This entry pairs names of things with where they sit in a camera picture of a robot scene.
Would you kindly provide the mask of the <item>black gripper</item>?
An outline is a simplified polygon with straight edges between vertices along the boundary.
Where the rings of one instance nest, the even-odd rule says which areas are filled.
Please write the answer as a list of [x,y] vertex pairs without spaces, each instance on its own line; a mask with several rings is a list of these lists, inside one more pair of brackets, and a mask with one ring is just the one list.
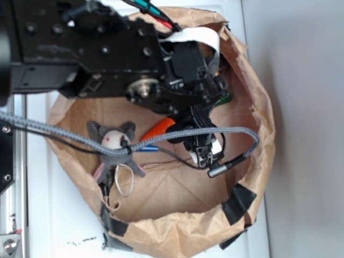
[[177,126],[213,126],[210,113],[227,94],[227,83],[218,69],[210,68],[199,43],[161,44],[168,76],[161,82],[158,114]]

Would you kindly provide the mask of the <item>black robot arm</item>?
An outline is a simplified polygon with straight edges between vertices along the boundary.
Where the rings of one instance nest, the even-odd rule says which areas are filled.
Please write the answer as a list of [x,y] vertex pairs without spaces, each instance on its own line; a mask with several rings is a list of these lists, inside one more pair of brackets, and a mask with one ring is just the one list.
[[1,1],[1,106],[11,95],[126,97],[172,118],[208,116],[226,95],[219,53],[150,1],[130,1],[168,32],[100,1]]

